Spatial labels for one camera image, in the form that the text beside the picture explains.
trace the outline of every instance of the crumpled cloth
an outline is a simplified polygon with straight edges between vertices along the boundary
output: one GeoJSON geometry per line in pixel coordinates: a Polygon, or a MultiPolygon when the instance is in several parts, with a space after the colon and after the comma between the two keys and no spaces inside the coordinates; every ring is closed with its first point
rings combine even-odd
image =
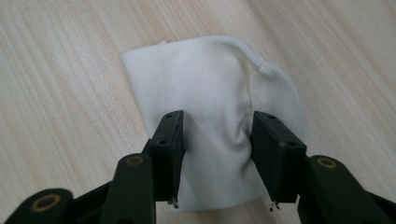
{"type": "Polygon", "coordinates": [[[289,76],[228,36],[205,36],[121,54],[146,130],[184,111],[178,211],[225,208],[266,193],[250,158],[253,112],[272,114],[297,136],[304,111],[289,76]]]}

